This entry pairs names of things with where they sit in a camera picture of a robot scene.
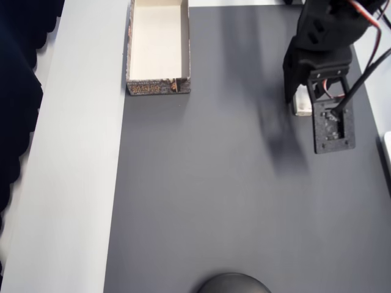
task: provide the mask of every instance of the black cable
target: black cable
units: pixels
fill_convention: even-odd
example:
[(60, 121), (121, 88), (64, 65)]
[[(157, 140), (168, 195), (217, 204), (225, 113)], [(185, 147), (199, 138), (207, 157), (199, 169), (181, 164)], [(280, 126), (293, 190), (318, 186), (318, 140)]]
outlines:
[(379, 11), (380, 11), (380, 14), (383, 15), (383, 20), (384, 20), (384, 22), (385, 22), (386, 25), (389, 27), (389, 29), (391, 29), (391, 22), (390, 22), (389, 18), (387, 17), (387, 15), (384, 13), (383, 8), (380, 7), (380, 8), (379, 8)]
[(372, 65), (364, 71), (362, 76), (356, 81), (356, 83), (352, 86), (350, 91), (346, 94), (346, 96), (342, 99), (338, 106), (331, 110), (331, 114), (333, 116), (335, 116), (336, 118), (339, 116), (343, 108), (345, 108), (345, 106), (349, 103), (349, 101), (360, 88), (360, 86), (371, 76), (372, 72), (374, 72), (374, 70), (377, 69), (377, 67), (390, 55), (391, 48), (388, 49), (382, 56), (379, 57), (378, 60), (373, 62)]

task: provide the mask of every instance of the open box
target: open box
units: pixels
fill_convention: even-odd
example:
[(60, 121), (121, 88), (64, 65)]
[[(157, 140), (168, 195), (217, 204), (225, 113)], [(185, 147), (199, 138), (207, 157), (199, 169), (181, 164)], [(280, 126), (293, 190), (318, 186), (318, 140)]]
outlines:
[(131, 0), (128, 34), (131, 95), (190, 92), (188, 0)]

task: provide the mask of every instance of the black round object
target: black round object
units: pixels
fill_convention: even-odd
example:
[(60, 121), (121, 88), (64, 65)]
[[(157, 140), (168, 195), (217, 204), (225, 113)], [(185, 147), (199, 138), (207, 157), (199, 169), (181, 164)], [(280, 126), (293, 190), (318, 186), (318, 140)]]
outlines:
[(271, 293), (258, 280), (240, 273), (225, 273), (213, 277), (200, 289), (199, 293)]

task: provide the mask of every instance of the white object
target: white object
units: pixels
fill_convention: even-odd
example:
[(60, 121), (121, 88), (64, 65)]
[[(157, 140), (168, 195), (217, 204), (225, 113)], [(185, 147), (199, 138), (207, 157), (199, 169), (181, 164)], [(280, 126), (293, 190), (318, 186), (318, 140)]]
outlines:
[(296, 116), (312, 115), (311, 99), (306, 86), (299, 85), (293, 96), (293, 109)]

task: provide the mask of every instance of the white surface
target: white surface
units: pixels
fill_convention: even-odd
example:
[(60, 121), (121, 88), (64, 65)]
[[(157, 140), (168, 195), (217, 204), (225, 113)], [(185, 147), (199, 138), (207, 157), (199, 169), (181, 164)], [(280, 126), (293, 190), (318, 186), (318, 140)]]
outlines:
[[(164, 5), (152, 6), (156, 2)], [(173, 79), (190, 75), (189, 71), (183, 72), (183, 65), (188, 70), (190, 59), (189, 49), (182, 50), (182, 38), (186, 38), (186, 43), (189, 43), (188, 33), (182, 34), (182, 29), (189, 31), (188, 23), (181, 23), (182, 19), (187, 19), (186, 3), (186, 9), (182, 9), (181, 1), (178, 0), (136, 0), (130, 79)]]
[[(391, 18), (391, 8), (386, 11)], [(379, 46), (377, 59), (387, 49), (391, 48), (391, 30), (380, 21), (382, 26), (382, 40)], [(364, 36), (354, 44), (361, 70), (365, 69), (369, 56), (373, 50), (376, 29), (370, 27)], [(365, 86), (371, 103), (373, 116), (380, 137), (391, 131), (391, 57), (387, 58), (367, 79)]]
[[(282, 2), (222, 1), (190, 5)], [(2, 293), (103, 291), (125, 96), (127, 5), (65, 2)], [(363, 46), (369, 52), (372, 44)], [(369, 54), (360, 55), (366, 62)], [(385, 102), (368, 93), (371, 103)]]
[(391, 131), (388, 131), (384, 134), (383, 149), (384, 156), (387, 160), (387, 165), (389, 166), (389, 170), (391, 170)]
[(190, 7), (244, 6), (244, 5), (282, 5), (283, 0), (189, 0)]
[[(42, 49), (37, 51), (37, 66), (35, 68), (35, 75), (42, 85), (42, 89), (45, 90), (46, 80), (49, 75), (49, 69), (51, 64), (51, 59), (54, 51), (54, 42), (56, 41), (56, 35), (60, 23), (60, 18), (57, 19), (57, 24), (55, 29), (48, 34), (48, 38), (45, 46)], [(12, 233), (16, 224), (17, 219), (17, 210), (19, 206), (19, 199), (21, 195), (21, 186), (24, 179), (24, 173), (27, 167), (27, 161), (29, 159), (30, 149), (27, 150), (19, 158), (21, 165), (21, 172), (19, 179), (12, 184), (11, 186), (11, 200), (7, 209), (2, 214), (3, 221), (3, 231), (0, 235), (0, 261), (3, 265), (3, 269), (7, 262), (7, 257), (10, 250)]]

